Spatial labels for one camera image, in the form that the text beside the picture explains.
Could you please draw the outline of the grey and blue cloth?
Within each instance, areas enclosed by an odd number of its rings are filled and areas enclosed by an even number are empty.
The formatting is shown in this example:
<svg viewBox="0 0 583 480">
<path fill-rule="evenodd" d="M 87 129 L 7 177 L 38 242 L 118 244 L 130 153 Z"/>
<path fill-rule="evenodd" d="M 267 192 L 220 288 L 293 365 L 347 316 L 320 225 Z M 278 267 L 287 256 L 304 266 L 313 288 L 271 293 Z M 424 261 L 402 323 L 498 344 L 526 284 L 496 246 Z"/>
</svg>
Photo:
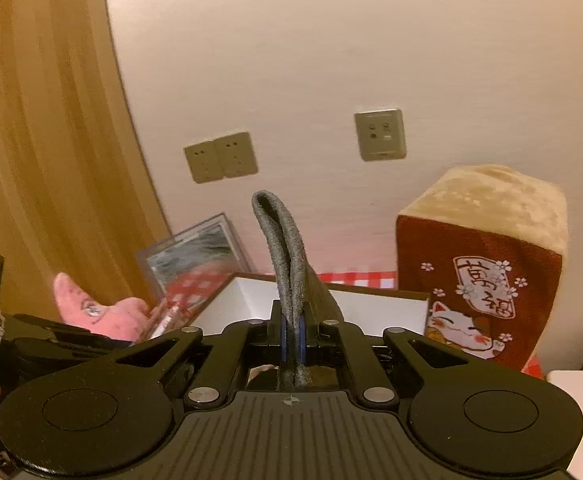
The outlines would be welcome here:
<svg viewBox="0 0 583 480">
<path fill-rule="evenodd" d="M 258 191 L 252 196 L 252 209 L 268 243 L 280 297 L 283 359 L 278 383 L 305 389 L 312 384 L 305 364 L 305 307 L 317 322 L 341 322 L 343 315 L 308 263 L 297 224 L 282 200 L 269 191 Z"/>
</svg>

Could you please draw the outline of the brown cardboard box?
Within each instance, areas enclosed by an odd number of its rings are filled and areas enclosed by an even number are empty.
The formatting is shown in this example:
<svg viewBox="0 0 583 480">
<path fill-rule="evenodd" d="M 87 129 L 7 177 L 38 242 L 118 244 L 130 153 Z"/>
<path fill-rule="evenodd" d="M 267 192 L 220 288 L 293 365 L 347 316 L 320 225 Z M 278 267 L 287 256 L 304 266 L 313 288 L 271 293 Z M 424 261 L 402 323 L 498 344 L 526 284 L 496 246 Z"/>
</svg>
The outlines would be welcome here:
<svg viewBox="0 0 583 480">
<path fill-rule="evenodd" d="M 344 284 L 329 284 L 327 288 L 343 318 L 366 335 L 380 336 L 388 327 L 420 335 L 425 332 L 430 308 L 427 294 Z M 206 335 L 215 335 L 233 322 L 267 320 L 276 299 L 278 285 L 270 276 L 236 274 L 202 304 L 190 323 Z"/>
</svg>

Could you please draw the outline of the pink starfish plush toy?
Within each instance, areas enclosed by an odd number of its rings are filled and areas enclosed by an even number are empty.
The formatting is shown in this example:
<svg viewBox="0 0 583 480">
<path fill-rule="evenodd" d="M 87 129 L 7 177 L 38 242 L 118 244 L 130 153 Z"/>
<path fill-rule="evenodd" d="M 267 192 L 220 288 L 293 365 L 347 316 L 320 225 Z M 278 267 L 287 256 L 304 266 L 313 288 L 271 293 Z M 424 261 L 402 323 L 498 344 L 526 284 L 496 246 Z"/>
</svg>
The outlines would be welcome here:
<svg viewBox="0 0 583 480">
<path fill-rule="evenodd" d="M 53 294 L 63 321 L 92 334 L 123 341 L 135 341 L 150 324 L 150 307 L 135 297 L 105 306 L 95 301 L 66 273 L 53 281 Z"/>
</svg>

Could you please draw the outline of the wooden door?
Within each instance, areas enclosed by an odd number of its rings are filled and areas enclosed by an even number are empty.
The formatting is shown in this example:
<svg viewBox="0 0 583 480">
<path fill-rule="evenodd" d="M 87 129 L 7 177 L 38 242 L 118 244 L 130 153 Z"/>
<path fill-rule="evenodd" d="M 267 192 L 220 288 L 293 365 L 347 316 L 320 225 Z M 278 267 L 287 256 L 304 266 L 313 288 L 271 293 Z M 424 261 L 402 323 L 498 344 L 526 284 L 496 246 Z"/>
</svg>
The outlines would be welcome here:
<svg viewBox="0 0 583 480">
<path fill-rule="evenodd" d="M 56 318 L 65 272 L 103 304 L 150 299 L 168 235 L 136 140 L 106 0 L 0 0 L 0 307 Z"/>
</svg>

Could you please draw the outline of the clear acrylic picture frame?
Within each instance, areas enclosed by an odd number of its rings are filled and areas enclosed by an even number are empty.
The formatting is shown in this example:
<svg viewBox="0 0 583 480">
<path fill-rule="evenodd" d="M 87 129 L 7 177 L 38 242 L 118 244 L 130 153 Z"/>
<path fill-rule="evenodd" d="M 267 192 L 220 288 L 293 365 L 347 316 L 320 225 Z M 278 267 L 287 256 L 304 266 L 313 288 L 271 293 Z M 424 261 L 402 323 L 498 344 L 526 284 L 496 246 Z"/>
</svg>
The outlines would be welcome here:
<svg viewBox="0 0 583 480">
<path fill-rule="evenodd" d="M 252 270 L 223 212 L 141 250 L 136 260 L 157 299 L 142 340 L 190 324 L 232 275 Z"/>
</svg>

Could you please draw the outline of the double wall power socket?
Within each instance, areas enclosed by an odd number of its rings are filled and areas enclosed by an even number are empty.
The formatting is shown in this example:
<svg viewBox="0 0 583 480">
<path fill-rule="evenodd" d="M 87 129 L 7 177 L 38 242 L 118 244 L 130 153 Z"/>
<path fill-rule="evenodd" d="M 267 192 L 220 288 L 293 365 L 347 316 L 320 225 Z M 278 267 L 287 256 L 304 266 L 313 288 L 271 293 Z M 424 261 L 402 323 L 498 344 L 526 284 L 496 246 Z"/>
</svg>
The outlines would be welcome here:
<svg viewBox="0 0 583 480">
<path fill-rule="evenodd" d="M 259 171 L 247 131 L 193 144 L 183 151 L 192 178 L 198 184 L 250 176 Z"/>
</svg>

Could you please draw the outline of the single wall socket plate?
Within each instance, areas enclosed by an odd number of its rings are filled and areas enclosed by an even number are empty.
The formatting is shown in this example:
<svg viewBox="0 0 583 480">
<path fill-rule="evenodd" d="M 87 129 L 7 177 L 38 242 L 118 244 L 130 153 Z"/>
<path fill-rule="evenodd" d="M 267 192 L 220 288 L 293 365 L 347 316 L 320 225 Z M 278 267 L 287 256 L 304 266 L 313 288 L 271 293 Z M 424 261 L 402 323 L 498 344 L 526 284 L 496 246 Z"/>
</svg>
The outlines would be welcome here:
<svg viewBox="0 0 583 480">
<path fill-rule="evenodd" d="M 354 115 L 357 144 L 365 162 L 406 158 L 401 110 L 372 110 Z"/>
</svg>

